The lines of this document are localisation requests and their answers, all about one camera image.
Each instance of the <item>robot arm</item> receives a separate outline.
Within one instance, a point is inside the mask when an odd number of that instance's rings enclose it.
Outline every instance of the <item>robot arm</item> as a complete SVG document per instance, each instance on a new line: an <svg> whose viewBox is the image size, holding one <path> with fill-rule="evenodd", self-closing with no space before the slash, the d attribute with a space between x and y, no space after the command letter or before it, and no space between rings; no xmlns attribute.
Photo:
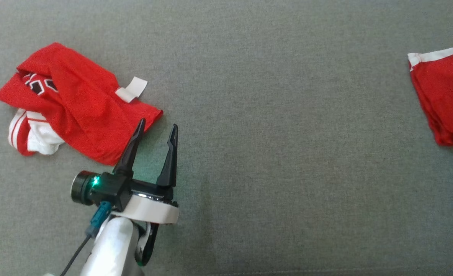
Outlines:
<svg viewBox="0 0 453 276"><path fill-rule="evenodd" d="M174 125L170 132L167 157L157 183L153 184L133 179L134 159L144 125L142 119L112 173L81 171L73 181L73 201L95 204L99 210L106 204L111 206L111 215L99 226L98 234L92 233L95 244L82 276L143 276L140 267L151 257L158 226L178 220L178 204L172 201L178 127ZM137 222L144 222L146 227Z"/></svg>

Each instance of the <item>gray couch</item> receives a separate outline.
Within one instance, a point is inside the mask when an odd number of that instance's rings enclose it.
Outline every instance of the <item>gray couch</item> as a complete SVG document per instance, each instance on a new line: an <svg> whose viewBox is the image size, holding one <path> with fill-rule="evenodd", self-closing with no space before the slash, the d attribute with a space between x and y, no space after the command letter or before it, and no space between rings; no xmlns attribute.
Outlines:
<svg viewBox="0 0 453 276"><path fill-rule="evenodd" d="M147 275L453 275L453 148L406 59L453 47L453 0L1 0L0 87L55 41L149 81L165 115L137 178L179 125L181 215ZM21 156L14 112L0 102L0 276L59 274L95 211L69 185L111 167L68 145Z"/></svg>

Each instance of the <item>black cable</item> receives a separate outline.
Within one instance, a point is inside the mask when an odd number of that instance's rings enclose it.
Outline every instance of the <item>black cable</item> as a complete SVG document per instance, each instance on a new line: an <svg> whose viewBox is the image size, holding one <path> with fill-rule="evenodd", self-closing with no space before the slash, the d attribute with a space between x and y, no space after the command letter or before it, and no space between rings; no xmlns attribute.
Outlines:
<svg viewBox="0 0 453 276"><path fill-rule="evenodd" d="M68 262L67 267L65 267L65 270L60 274L60 276L65 276L65 274L68 272L68 270L72 266L73 262L75 261L76 257L78 256L78 253L80 253L80 251L82 251L82 248L85 246L85 244L87 244L88 240L90 240L91 237L92 236L87 235L87 237L83 240L82 244L80 244L80 247L75 251L74 256L72 257L70 262Z"/></svg>

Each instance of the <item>folded cloth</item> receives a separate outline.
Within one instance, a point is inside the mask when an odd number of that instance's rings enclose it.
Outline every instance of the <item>folded cloth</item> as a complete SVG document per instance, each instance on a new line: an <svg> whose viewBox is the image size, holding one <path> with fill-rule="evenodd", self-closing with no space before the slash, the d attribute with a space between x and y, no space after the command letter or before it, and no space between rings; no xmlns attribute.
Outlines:
<svg viewBox="0 0 453 276"><path fill-rule="evenodd" d="M439 145L453 145L453 48L408 54L410 76Z"/></svg>
<svg viewBox="0 0 453 276"><path fill-rule="evenodd" d="M139 120L146 119L147 130L163 114L133 99L139 93L119 87L114 74L59 43L38 50L17 70L0 89L0 101L19 108L9 143L23 155L51 154L65 141L114 165Z"/></svg>

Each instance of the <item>red fabric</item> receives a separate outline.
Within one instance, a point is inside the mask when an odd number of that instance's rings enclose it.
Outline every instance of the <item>red fabric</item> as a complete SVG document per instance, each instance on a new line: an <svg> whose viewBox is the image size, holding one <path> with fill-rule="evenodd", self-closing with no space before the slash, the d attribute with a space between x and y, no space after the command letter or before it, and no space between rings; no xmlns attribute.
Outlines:
<svg viewBox="0 0 453 276"><path fill-rule="evenodd" d="M410 76L436 142L453 145L453 55L420 62Z"/></svg>
<svg viewBox="0 0 453 276"><path fill-rule="evenodd" d="M117 163L141 118L147 130L163 113L137 99L121 100L114 74L59 43L35 52L17 69L0 89L0 101L41 113L66 143L102 164ZM52 79L58 92L46 89L38 96L25 85L30 73Z"/></svg>

